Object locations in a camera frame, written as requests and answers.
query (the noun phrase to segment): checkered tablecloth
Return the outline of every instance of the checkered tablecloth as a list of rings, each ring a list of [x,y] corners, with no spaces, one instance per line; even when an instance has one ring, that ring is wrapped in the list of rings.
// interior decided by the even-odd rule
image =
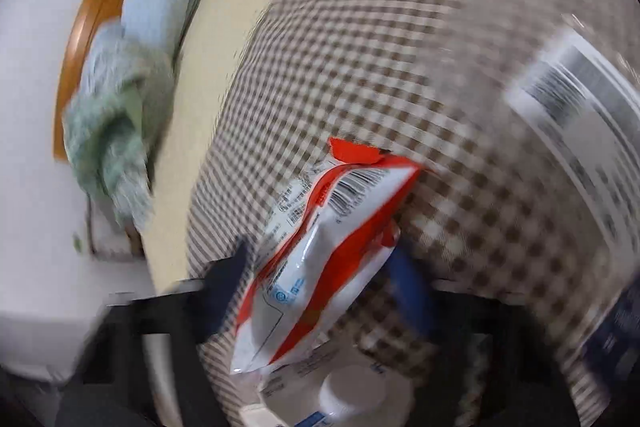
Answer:
[[[440,175],[425,174],[398,216],[414,255],[464,291],[527,305],[546,328],[588,425],[606,399],[579,347],[620,289],[612,258],[542,143],[509,120],[514,115],[503,122],[521,129],[511,138],[471,124],[465,93],[444,96],[420,57],[437,48],[461,9],[472,19],[476,10],[480,31],[458,25],[447,39],[474,44],[485,79],[510,78],[567,14],[634,57],[640,7],[636,0],[499,1],[273,0],[244,52],[194,189],[190,269],[197,275],[228,255],[239,235],[259,238],[278,191],[324,157],[330,136],[428,160]],[[487,6],[504,7],[504,20],[491,24]],[[435,351],[404,326],[383,273],[334,330],[415,380]],[[228,377],[233,345],[232,333],[217,335],[202,360],[240,425],[241,401]]]

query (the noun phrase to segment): cream colored surface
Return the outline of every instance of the cream colored surface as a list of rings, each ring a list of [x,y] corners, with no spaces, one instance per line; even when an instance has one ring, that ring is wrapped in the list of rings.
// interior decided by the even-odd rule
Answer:
[[[187,276],[191,189],[238,62],[271,0],[201,0],[182,47],[172,122],[156,162],[154,213],[143,232],[158,292]]]

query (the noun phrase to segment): red and white snack bag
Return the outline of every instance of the red and white snack bag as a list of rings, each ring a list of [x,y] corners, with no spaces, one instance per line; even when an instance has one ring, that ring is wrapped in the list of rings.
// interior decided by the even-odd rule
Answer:
[[[273,209],[238,312],[232,374],[304,358],[396,246],[392,216],[423,166],[337,138],[330,145]]]

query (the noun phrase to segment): round white cap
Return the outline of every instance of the round white cap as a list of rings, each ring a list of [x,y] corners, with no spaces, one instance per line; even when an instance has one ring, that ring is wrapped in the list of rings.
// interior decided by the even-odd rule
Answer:
[[[385,399],[384,378],[364,365],[334,369],[320,388],[320,410],[332,421],[373,411]]]

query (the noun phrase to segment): white label with barcode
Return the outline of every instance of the white label with barcode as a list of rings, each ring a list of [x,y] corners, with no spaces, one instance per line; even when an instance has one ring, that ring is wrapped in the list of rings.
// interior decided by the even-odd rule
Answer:
[[[640,96],[567,28],[506,92],[587,203],[620,273],[640,258]]]

